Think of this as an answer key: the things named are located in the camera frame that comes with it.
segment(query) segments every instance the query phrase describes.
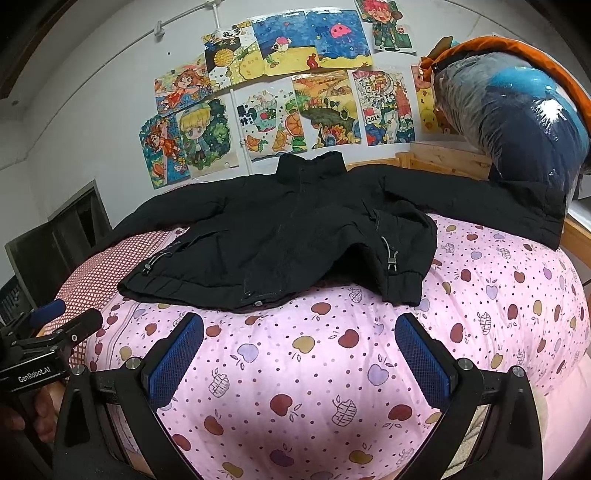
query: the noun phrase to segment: wooden bed frame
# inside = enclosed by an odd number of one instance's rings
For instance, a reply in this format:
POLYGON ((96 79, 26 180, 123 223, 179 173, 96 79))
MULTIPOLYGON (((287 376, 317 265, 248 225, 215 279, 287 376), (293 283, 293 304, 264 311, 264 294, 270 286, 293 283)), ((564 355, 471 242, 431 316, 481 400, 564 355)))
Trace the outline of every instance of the wooden bed frame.
MULTIPOLYGON (((369 164, 394 165, 484 180, 488 178, 492 160, 464 150, 413 142, 410 152, 399 153, 394 158, 351 163, 347 169, 369 164)), ((591 232, 570 216, 564 221, 561 246, 591 268, 591 232)))

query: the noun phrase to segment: cartoon girl drawing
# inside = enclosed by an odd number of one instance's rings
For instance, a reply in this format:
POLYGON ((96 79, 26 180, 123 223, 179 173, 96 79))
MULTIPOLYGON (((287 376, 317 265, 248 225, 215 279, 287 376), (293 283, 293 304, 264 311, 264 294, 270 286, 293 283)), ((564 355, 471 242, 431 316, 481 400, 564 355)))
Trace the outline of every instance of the cartoon girl drawing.
POLYGON ((187 69, 182 72, 173 83, 174 91, 162 100, 163 109, 174 109, 183 99, 183 95, 190 95, 207 85, 207 80, 195 70, 187 69))
POLYGON ((166 138, 163 133, 162 124, 152 125, 150 133, 145 140, 146 145, 155 152, 162 151, 165 157, 178 159, 181 149, 172 138, 166 138))
POLYGON ((200 103, 192 111, 185 113, 178 123, 181 132, 189 140, 194 141, 195 162, 204 160, 211 152, 210 146, 203 138, 205 130, 211 123, 211 107, 208 103, 200 103))

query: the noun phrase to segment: blue gripper pad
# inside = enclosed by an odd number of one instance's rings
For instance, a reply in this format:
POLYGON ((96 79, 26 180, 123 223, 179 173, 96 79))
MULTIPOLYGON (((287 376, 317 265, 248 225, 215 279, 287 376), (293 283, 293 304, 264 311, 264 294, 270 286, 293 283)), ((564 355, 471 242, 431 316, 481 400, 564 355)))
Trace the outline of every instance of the blue gripper pad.
POLYGON ((394 338, 427 403, 432 408, 447 410, 450 379, 405 315, 396 320, 394 338))
POLYGON ((203 319, 197 314, 192 315, 193 318, 150 375, 148 401, 154 411, 156 408, 165 407, 173 399, 174 393, 203 342, 203 319))

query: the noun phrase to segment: children's drawing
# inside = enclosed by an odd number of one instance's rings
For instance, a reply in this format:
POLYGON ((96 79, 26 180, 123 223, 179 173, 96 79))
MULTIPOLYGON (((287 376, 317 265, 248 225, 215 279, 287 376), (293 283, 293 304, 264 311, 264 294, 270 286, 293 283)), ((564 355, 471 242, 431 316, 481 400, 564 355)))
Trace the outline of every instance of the children's drawing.
POLYGON ((372 64, 365 32, 355 10, 317 9, 306 12, 306 16, 321 67, 352 69, 372 64))
POLYGON ((319 66, 315 36, 304 11, 251 20, 267 75, 305 72, 319 66))
POLYGON ((312 147, 361 142, 359 116, 344 70, 293 77, 295 99, 304 121, 304 130, 317 137, 312 147))
POLYGON ((400 72, 353 72, 368 145, 414 142, 413 113, 400 72))
POLYGON ((417 92, 418 112, 421 116, 421 130, 425 134, 458 135, 439 107, 435 106, 431 83, 425 82, 423 70, 412 66, 414 87, 417 92))
POLYGON ((226 106, 219 98, 177 114, 187 165, 193 178, 238 166, 232 151, 226 106))
POLYGON ((156 108, 162 116, 190 107, 211 94, 205 55, 154 80, 156 108))
POLYGON ((251 159, 306 150, 290 79, 274 82, 268 90, 244 98, 243 102, 239 100, 238 116, 251 159))
POLYGON ((216 30, 204 36, 203 43, 214 92, 265 74, 265 61, 250 20, 229 30, 216 30))
POLYGON ((155 189, 189 177, 183 140, 174 115, 152 117, 140 130, 139 140, 155 189))
POLYGON ((374 25, 374 42, 378 50, 415 53, 408 25, 401 25, 403 15, 396 2, 383 0, 357 0, 363 20, 374 25))

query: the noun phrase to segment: metal screw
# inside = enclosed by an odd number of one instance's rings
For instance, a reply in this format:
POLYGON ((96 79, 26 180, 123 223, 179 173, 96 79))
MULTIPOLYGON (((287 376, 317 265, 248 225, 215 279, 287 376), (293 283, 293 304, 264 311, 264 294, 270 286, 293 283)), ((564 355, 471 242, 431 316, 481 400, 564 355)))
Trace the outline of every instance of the metal screw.
POLYGON ((125 366, 129 369, 129 370, 135 370, 136 368, 138 368, 140 365, 142 364, 142 359, 138 358, 136 356, 131 357, 130 359, 128 359, 125 362, 125 366))
POLYGON ((84 372, 84 370, 84 365, 75 365, 72 367, 72 375, 80 375, 82 372, 84 372))
POLYGON ((521 378, 525 376, 525 370, 523 370, 518 365, 514 366, 513 369, 511 369, 511 371, 513 372, 513 375, 515 375, 516 377, 521 378))
POLYGON ((468 371, 468 370, 472 370, 472 367, 474 366, 474 364, 472 363, 471 360, 469 360, 467 358, 460 358, 457 361, 457 366, 459 366, 462 370, 468 371))

